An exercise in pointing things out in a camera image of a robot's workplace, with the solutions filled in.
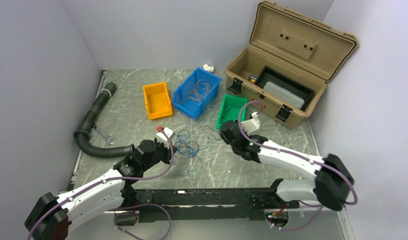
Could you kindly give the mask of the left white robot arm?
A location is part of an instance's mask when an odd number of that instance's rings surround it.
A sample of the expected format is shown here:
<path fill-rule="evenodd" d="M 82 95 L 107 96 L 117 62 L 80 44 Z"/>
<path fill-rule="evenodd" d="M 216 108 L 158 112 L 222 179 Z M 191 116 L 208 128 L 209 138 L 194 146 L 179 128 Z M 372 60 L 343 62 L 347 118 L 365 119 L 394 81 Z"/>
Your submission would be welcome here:
<path fill-rule="evenodd" d="M 70 232 L 103 212 L 129 210 L 136 203 L 132 185 L 153 180 L 162 173 L 145 177 L 144 172 L 159 162 L 173 165 L 173 135 L 165 131 L 155 140 L 143 140 L 133 153 L 99 178 L 59 195 L 48 192 L 39 197 L 25 220 L 29 240 L 64 240 Z"/>

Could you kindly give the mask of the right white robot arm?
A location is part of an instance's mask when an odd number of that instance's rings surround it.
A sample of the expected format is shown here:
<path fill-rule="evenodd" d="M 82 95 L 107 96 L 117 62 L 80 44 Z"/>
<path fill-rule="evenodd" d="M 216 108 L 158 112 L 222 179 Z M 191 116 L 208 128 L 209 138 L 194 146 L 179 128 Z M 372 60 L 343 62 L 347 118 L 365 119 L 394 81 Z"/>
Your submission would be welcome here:
<path fill-rule="evenodd" d="M 322 206 L 340 211 L 354 194 L 354 179 L 341 159 L 307 155 L 278 145 L 266 137 L 241 130 L 237 121 L 229 120 L 220 127 L 220 136 L 236 155 L 247 161 L 271 164 L 296 172 L 303 180 L 276 179 L 267 194 L 268 203 L 278 208 L 290 201 L 317 201 Z"/>

